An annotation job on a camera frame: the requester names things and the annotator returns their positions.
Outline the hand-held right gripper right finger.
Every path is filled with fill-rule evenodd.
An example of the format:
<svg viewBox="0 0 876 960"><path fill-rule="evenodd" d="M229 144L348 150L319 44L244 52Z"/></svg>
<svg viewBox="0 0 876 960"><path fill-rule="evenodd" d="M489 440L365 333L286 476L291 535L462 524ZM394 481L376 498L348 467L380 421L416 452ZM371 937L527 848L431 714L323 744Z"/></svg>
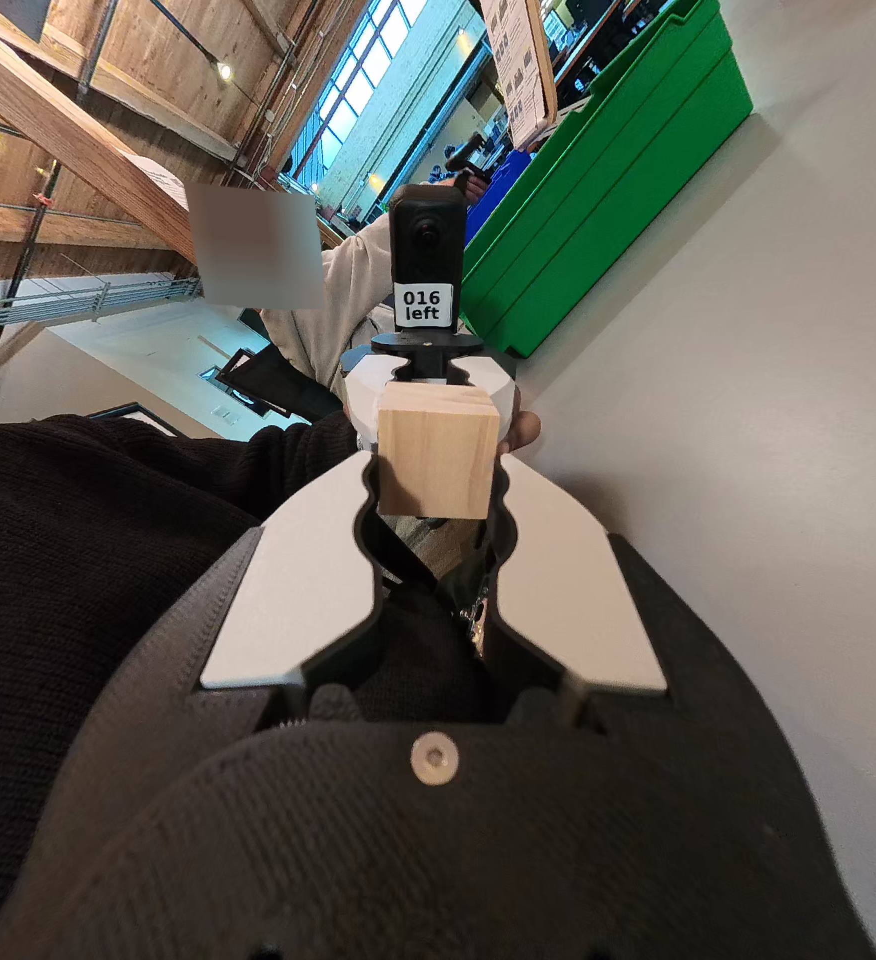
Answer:
<svg viewBox="0 0 876 960"><path fill-rule="evenodd" d="M505 693L550 691L570 720L594 695L667 695L610 536L587 508L507 454L487 528L483 661Z"/></svg>

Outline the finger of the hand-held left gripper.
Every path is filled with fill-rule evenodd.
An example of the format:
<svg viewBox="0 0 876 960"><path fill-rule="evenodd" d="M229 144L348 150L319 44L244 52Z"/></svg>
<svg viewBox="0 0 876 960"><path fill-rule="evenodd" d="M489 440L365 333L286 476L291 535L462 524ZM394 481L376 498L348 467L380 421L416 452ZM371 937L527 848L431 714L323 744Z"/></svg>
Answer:
<svg viewBox="0 0 876 960"><path fill-rule="evenodd" d="M492 451L508 435L515 419L516 383L492 358L453 360L453 416L474 452Z"/></svg>
<svg viewBox="0 0 876 960"><path fill-rule="evenodd" d="M406 358L362 358L344 377L348 419L356 431L360 450L376 453L384 389L395 380L396 371L407 364Z"/></svg>

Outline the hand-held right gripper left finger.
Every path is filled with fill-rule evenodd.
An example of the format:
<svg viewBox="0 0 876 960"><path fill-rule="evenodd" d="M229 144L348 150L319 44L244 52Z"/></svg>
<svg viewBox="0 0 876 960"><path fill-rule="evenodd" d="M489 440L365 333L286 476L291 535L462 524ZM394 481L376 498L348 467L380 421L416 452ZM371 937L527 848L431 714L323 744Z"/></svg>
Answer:
<svg viewBox="0 0 876 960"><path fill-rule="evenodd" d="M266 692L302 716L317 688L363 654L382 570L363 540L375 457L356 452L299 489L260 526L200 674L214 694Z"/></svg>

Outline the medium wooden cube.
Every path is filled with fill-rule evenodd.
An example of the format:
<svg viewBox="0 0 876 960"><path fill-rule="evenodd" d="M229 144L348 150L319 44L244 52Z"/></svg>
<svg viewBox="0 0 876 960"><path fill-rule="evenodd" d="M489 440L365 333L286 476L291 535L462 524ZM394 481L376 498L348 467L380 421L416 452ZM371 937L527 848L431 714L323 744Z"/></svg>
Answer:
<svg viewBox="0 0 876 960"><path fill-rule="evenodd" d="M377 418L382 514L473 521L487 517L500 414L484 390L390 383Z"/></svg>

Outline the green plastic bin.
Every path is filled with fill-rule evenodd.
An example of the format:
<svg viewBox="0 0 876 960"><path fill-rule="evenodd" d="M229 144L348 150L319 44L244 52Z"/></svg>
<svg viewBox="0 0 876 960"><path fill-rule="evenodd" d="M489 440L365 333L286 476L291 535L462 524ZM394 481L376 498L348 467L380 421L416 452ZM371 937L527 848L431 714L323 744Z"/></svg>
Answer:
<svg viewBox="0 0 876 960"><path fill-rule="evenodd" d="M461 313L529 357L753 111L718 1L673 2L468 243Z"/></svg>

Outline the person's left forearm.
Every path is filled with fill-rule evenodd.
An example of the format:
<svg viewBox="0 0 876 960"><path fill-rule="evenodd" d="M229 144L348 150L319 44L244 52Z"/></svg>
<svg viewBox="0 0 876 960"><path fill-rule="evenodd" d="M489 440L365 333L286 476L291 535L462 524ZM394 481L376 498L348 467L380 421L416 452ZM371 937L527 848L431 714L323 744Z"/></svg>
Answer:
<svg viewBox="0 0 876 960"><path fill-rule="evenodd" d="M264 520L358 450L357 433L345 412L306 426L268 427L247 443L242 461L243 509Z"/></svg>

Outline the person's left hand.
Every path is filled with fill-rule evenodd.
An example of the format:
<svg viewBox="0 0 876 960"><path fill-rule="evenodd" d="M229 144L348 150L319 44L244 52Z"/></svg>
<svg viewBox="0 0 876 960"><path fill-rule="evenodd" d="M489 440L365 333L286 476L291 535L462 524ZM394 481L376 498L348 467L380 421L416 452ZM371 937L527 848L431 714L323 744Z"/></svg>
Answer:
<svg viewBox="0 0 876 960"><path fill-rule="evenodd" d="M501 457L529 446L540 437L540 432L540 417L531 411L518 410L512 415L509 429L499 442L496 455Z"/></svg>

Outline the blue plastic bin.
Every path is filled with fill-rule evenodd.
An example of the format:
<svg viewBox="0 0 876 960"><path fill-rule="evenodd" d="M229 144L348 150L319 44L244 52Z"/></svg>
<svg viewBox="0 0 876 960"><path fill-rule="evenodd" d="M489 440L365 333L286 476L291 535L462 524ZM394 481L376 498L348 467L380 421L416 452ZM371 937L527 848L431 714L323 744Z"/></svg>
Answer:
<svg viewBox="0 0 876 960"><path fill-rule="evenodd" d="M479 201L468 208L465 244L473 240L492 212L501 204L503 198L516 184L517 180L534 160L536 154L523 150L512 150L496 168L490 185Z"/></svg>

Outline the instruction sheet on stand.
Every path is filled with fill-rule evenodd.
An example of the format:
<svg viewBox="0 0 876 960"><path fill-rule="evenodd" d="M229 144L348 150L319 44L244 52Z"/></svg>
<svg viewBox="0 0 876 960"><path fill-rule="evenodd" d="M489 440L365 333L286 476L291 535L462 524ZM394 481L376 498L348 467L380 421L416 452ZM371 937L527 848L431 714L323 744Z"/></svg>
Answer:
<svg viewBox="0 0 876 960"><path fill-rule="evenodd" d="M556 123L557 88L539 1L480 1L515 150L527 151Z"/></svg>

